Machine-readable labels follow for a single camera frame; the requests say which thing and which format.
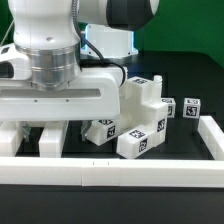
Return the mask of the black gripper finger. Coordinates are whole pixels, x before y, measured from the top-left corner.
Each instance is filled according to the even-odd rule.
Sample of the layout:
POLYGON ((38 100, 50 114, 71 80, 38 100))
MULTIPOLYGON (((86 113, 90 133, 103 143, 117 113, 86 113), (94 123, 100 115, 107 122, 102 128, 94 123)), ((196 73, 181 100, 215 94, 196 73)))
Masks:
POLYGON ((30 133, 31 133, 31 127, 28 125, 27 122, 23 121, 21 123, 22 130, 23 130, 23 136, 25 140, 28 140, 30 138, 30 133))

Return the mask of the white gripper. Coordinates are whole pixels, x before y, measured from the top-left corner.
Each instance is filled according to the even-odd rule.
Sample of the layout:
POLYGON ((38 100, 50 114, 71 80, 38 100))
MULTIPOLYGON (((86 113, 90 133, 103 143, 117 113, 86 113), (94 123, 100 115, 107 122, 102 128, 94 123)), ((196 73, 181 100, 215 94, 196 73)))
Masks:
MULTIPOLYGON (((9 86, 0 81, 0 120, 73 121, 114 119, 120 114, 119 87, 126 78, 116 66, 83 68, 69 87, 41 91, 24 84, 9 86)), ((86 139, 90 121, 83 121, 81 137, 86 139)))

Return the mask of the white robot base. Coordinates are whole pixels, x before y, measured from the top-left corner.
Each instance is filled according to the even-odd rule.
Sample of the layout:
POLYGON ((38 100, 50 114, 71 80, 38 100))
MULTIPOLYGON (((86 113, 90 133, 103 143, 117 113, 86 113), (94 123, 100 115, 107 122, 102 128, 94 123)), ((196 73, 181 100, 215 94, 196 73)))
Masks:
POLYGON ((88 24, 82 32, 104 58, 119 64, 127 64, 137 60, 138 50, 134 47, 134 33, 88 24))

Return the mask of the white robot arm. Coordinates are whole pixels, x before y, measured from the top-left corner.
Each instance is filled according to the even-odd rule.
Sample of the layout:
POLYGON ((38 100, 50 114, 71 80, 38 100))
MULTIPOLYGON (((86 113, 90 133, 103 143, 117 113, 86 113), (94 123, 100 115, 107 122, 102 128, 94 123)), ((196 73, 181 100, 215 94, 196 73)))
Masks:
POLYGON ((126 70, 80 59, 80 22, 135 31, 159 0, 8 0, 14 42, 0 47, 0 121, 114 119, 126 70))

